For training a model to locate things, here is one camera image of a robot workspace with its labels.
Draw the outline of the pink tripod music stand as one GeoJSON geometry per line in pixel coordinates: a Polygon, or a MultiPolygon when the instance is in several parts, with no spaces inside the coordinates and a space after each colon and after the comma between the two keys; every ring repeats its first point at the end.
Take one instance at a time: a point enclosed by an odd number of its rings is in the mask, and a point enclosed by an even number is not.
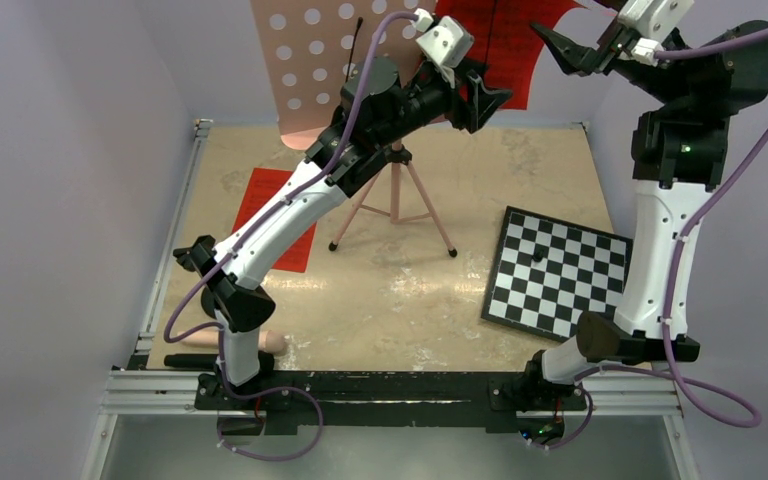
{"type": "Polygon", "coordinates": [[[341,91],[370,46],[397,67],[395,84],[406,84],[422,60],[412,25],[397,20],[379,39],[373,33],[392,12],[435,7],[433,1],[252,2],[282,141],[305,150],[348,112],[341,91]]]}

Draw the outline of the red sheet music page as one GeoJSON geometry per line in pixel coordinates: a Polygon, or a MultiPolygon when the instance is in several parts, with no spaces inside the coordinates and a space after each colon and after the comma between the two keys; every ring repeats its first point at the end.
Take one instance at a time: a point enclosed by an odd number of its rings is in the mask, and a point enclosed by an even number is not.
{"type": "MultiPolygon", "coordinates": [[[[290,170],[254,168],[242,196],[232,231],[243,227],[290,179],[290,170]]],[[[303,274],[307,271],[316,224],[311,225],[274,263],[274,270],[303,274]]]]}

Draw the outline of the black microphone stand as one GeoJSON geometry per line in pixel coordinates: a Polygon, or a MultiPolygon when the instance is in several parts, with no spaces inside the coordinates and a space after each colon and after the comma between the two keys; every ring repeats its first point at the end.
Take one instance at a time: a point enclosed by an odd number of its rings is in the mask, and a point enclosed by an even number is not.
{"type": "MultiPolygon", "coordinates": [[[[201,235],[195,242],[184,248],[173,250],[173,256],[176,262],[188,272],[196,272],[200,276],[209,273],[217,265],[215,260],[216,239],[211,235],[201,235]]],[[[201,288],[200,306],[202,311],[211,319],[215,319],[215,295],[212,288],[217,286],[224,278],[224,274],[219,271],[212,275],[206,285],[201,288]]]]}

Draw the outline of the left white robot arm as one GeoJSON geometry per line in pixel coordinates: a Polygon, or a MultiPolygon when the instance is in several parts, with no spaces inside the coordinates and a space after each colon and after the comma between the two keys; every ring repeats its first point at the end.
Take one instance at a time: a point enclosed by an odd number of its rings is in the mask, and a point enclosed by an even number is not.
{"type": "Polygon", "coordinates": [[[402,82],[396,64],[375,57],[342,86],[332,123],[305,151],[287,182],[237,231],[218,241],[198,237],[173,256],[200,276],[196,292],[212,298],[220,331],[219,395],[232,408],[257,399],[259,331],[276,306],[261,283],[276,261],[321,217],[340,206],[390,162],[393,144],[444,118],[475,133],[513,96],[489,87],[484,64],[454,68],[420,63],[402,82]]]}

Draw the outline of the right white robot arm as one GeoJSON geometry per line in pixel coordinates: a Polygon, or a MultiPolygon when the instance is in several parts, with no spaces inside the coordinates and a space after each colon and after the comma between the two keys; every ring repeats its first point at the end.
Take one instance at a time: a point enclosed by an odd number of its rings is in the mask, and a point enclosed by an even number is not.
{"type": "Polygon", "coordinates": [[[659,102],[640,116],[632,136],[637,220],[620,301],[610,313],[584,311],[570,339],[527,363],[521,392],[544,407],[603,364],[698,359],[685,307],[698,229],[725,189],[731,119],[768,96],[768,22],[743,23],[699,49],[672,31],[664,45],[648,45],[644,60],[631,58],[644,38],[618,22],[597,48],[540,24],[533,31],[564,73],[615,72],[659,102]],[[654,63],[657,55],[662,65],[654,63]]]}

